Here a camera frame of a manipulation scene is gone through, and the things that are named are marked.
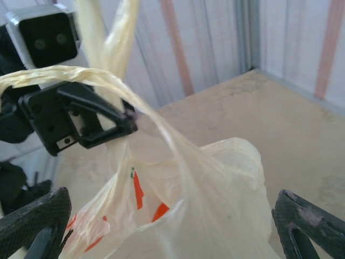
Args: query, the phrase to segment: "corrugated wall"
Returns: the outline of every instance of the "corrugated wall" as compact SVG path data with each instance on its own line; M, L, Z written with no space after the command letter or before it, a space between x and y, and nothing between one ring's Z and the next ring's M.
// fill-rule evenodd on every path
M261 68L345 108L344 0L260 0Z
M119 0L100 3L109 30ZM141 1L125 82L153 108L240 75L239 64L235 0Z

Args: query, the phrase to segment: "black clip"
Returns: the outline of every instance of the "black clip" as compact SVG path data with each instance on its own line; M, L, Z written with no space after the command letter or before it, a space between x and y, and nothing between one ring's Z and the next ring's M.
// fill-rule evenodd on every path
M287 259L320 259L310 239L332 258L345 258L345 222L332 214L281 190L272 216Z
M22 97L19 105L47 151L56 156L75 143L92 148L137 131L134 109L121 113L90 86L63 82ZM103 130L97 114L116 126Z

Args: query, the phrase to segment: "black plastic part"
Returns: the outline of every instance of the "black plastic part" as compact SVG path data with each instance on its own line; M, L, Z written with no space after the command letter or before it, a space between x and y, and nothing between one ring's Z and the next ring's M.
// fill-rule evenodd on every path
M0 219L0 259L10 257L19 248L35 240L27 259L56 259L71 214L71 200L65 187Z
M48 87L24 96L19 104L53 156L76 142L92 148L137 130L133 114L119 112L91 87L80 83ZM116 127L104 131L97 114L115 122Z
M24 69L5 25L0 26L0 76ZM23 88L8 87L4 91L1 96L0 140L12 144L20 143L33 133L17 102L20 96L38 90L38 85L32 85Z
M33 133L33 128L17 103L20 96L39 90L38 85L15 89L9 87L5 90L1 98L0 140L12 144L21 143Z
M310 239L332 258L345 258L345 222L282 190L272 216L287 259L319 259Z

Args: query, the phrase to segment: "floor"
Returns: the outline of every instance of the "floor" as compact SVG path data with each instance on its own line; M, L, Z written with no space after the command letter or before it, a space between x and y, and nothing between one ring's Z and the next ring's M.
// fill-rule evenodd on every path
M254 144L261 154L272 207L279 191L289 189L345 220L345 118L255 71L168 105L159 113L198 146L230 137ZM159 136L145 116L138 125ZM97 164L85 166L100 149L75 146L63 152L57 186L69 188L73 212L110 178L90 173L101 169ZM271 244L283 257L275 232Z

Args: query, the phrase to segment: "red stripe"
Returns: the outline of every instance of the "red stripe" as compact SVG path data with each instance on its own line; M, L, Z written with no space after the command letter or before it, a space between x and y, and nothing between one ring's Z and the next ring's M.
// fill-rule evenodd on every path
M172 49L175 54L178 73L181 77L184 94L186 96L190 96L194 94L194 88L183 51L183 45L176 21L174 5L172 0L160 0L160 4L163 12L163 18L170 34Z
M323 40L318 79L316 81L314 93L319 99L325 98L327 92L329 77L332 72L334 56L340 35L344 8L344 0L332 0L329 6L326 34Z

